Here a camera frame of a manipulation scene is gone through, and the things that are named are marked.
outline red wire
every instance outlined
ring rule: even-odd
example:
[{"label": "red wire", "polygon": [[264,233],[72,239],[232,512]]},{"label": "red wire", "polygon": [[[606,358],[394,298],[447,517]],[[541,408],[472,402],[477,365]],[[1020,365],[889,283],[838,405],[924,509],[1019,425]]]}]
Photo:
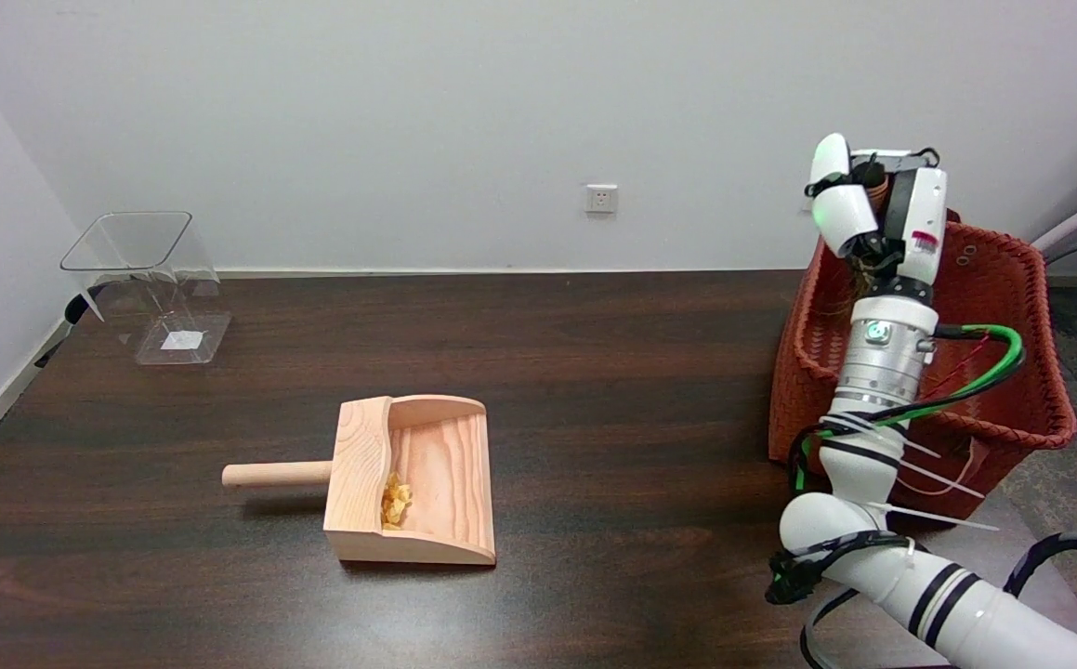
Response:
[{"label": "red wire", "polygon": [[988,334],[988,332],[985,332],[984,333],[984,337],[980,338],[979,344],[976,344],[976,348],[973,348],[973,351],[969,354],[967,354],[967,357],[964,360],[959,361],[959,364],[955,365],[955,368],[952,368],[951,372],[947,373],[947,376],[943,376],[942,377],[942,381],[938,381],[938,384],[936,384],[936,386],[934,386],[934,389],[929,389],[929,390],[925,391],[925,394],[924,394],[924,396],[922,396],[922,399],[927,399],[931,395],[933,395],[934,391],[936,391],[938,389],[941,389],[941,387],[943,385],[946,385],[947,381],[950,381],[951,378],[954,377],[955,373],[957,373],[961,368],[966,367],[967,361],[970,361],[974,356],[976,356],[980,351],[984,350],[984,344],[988,343],[988,337],[989,337],[989,334]]}]

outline green cable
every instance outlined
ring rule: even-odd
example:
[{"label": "green cable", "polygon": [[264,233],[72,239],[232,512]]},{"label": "green cable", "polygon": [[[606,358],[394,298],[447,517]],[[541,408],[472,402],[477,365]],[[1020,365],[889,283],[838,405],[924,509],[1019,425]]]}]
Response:
[{"label": "green cable", "polygon": [[[970,393],[970,391],[979,389],[980,386],[989,384],[990,381],[993,380],[993,378],[996,378],[997,376],[1001,376],[1002,374],[1008,372],[1009,367],[1012,367],[1013,363],[1018,361],[1019,357],[1021,357],[1021,349],[1022,349],[1021,334],[1018,334],[1017,330],[1007,327],[1005,325],[992,325],[992,323],[984,323],[984,325],[963,325],[960,326],[960,331],[962,332],[984,331],[990,335],[997,335],[997,337],[1005,339],[1006,342],[1009,343],[1009,350],[1007,350],[1005,354],[1001,357],[1001,360],[996,361],[996,364],[992,365],[992,368],[989,368],[988,372],[981,374],[981,376],[977,377],[976,380],[969,381],[962,389],[955,390],[954,393],[947,395],[947,402],[941,402],[937,406],[917,408],[913,410],[906,412],[906,414],[899,416],[893,416],[892,418],[878,420],[877,424],[882,424],[883,427],[884,424],[893,424],[895,422],[903,422],[904,420],[912,420],[915,418],[922,418],[922,416],[929,416],[932,414],[937,414],[939,410],[942,409],[942,407],[953,405],[953,403],[957,402],[959,395],[962,395],[964,393]],[[814,435],[812,436],[819,436],[820,443],[823,443],[823,440],[826,440],[826,437],[828,436],[833,436],[833,433],[830,429],[822,429],[822,431],[815,432]],[[805,458],[810,457],[810,436],[807,437],[806,442],[802,442],[802,457]],[[797,473],[795,474],[795,479],[794,479],[795,490],[801,490],[805,484],[806,484],[806,475],[802,473],[802,470],[798,470]]]}]

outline dustpan handle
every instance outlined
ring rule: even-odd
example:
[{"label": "dustpan handle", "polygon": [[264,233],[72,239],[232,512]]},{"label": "dustpan handle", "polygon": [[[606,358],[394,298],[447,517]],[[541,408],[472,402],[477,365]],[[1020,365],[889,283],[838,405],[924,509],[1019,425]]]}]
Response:
[{"label": "dustpan handle", "polygon": [[229,464],[220,473],[220,483],[228,488],[326,486],[330,479],[330,460]]}]

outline clear plastic container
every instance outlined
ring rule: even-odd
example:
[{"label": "clear plastic container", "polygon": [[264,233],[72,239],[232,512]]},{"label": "clear plastic container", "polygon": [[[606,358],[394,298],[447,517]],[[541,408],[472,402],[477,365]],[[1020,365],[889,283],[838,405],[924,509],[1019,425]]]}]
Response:
[{"label": "clear plastic container", "polygon": [[110,213],[58,263],[138,364],[212,360],[232,315],[187,212]]}]

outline wooden dustpan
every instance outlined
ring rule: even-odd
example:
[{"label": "wooden dustpan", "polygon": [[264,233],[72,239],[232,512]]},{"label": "wooden dustpan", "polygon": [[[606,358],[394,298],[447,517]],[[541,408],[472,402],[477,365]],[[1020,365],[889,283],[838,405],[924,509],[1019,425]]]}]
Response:
[{"label": "wooden dustpan", "polygon": [[[390,472],[411,490],[401,530],[382,529]],[[227,487],[326,484],[322,530],[341,560],[494,565],[482,403],[370,398],[339,407],[333,460],[229,464]]]}]

